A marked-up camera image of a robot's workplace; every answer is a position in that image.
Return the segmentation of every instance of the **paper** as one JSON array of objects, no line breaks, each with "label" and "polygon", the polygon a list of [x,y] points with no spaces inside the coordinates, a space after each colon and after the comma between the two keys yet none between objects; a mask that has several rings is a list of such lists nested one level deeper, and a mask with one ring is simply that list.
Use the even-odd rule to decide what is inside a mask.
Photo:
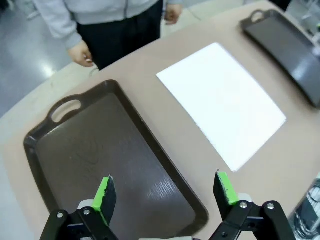
[{"label": "paper", "polygon": [[234,172],[286,121],[255,79],[218,43],[157,77]]}]

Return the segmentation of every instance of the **tray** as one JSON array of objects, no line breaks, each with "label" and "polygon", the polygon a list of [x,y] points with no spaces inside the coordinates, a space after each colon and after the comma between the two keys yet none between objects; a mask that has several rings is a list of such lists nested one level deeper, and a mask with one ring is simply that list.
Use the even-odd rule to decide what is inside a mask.
[{"label": "tray", "polygon": [[[54,112],[74,100],[81,107],[54,122]],[[49,211],[73,213],[112,175],[117,203],[110,227],[119,239],[189,236],[208,221],[207,210],[114,80],[56,103],[25,137],[24,149]]]},{"label": "tray", "polygon": [[256,10],[240,26],[285,69],[309,102],[320,108],[320,48],[276,10]]}]

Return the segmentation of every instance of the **green tape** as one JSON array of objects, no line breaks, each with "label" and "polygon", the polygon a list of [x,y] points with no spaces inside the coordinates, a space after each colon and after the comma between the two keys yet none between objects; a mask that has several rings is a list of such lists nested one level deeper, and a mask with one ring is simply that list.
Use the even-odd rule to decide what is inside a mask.
[{"label": "green tape", "polygon": [[108,176],[105,176],[102,179],[101,184],[99,186],[99,189],[95,194],[95,197],[94,197],[94,200],[93,200],[93,203],[92,203],[92,206],[91,206],[95,211],[100,213],[104,223],[107,226],[108,226],[108,223],[107,223],[104,215],[101,212],[101,205],[102,205],[102,200],[103,200],[103,198],[105,196],[105,193],[106,193],[106,189],[107,189],[107,186],[108,186],[108,181],[109,181],[109,177]]},{"label": "green tape", "polygon": [[223,190],[224,190],[224,195],[228,201],[228,204],[235,205],[238,201],[239,198],[237,196],[236,191],[234,190],[234,187],[232,186],[229,177],[227,173],[224,171],[219,171],[218,172],[218,177],[220,179],[220,182],[222,184]]}]

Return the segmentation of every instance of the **screw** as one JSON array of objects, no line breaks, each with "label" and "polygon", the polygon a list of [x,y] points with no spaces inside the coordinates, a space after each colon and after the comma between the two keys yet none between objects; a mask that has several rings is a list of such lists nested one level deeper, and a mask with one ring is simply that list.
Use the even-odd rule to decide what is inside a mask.
[{"label": "screw", "polygon": [[272,210],[272,209],[275,208],[275,205],[273,203],[269,202],[268,205],[267,205],[267,208]]},{"label": "screw", "polygon": [[59,212],[59,213],[56,215],[56,217],[57,217],[58,219],[62,218],[63,216],[64,216],[64,214],[63,214],[62,212]]},{"label": "screw", "polygon": [[247,207],[248,207],[248,205],[246,202],[244,202],[244,201],[240,202],[240,208],[246,209]]},{"label": "screw", "polygon": [[90,210],[89,210],[89,209],[85,209],[85,210],[83,211],[83,213],[84,213],[84,215],[89,215]]}]

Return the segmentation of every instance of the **table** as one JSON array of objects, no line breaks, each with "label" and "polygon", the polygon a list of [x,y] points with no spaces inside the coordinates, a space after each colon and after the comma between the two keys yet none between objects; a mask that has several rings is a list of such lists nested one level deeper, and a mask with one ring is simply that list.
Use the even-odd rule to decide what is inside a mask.
[{"label": "table", "polygon": [[[276,7],[261,1],[192,25],[128,55],[65,94],[83,93],[108,79],[119,82],[208,210],[209,222],[195,236],[199,239],[208,239],[221,222],[213,195],[217,169],[228,173],[237,192],[250,194],[258,205],[276,200],[287,215],[320,169],[319,111],[309,105],[285,72],[239,27],[239,21],[254,10],[273,8]],[[156,73],[214,42],[220,43],[250,72],[287,117],[280,130],[238,172],[229,170],[188,113],[156,77]],[[1,150],[11,186],[36,238],[41,235],[49,213],[30,171],[23,139],[60,98],[51,99],[52,104],[28,122],[21,116],[18,133]],[[243,236],[241,239],[251,239],[246,234]]]}]

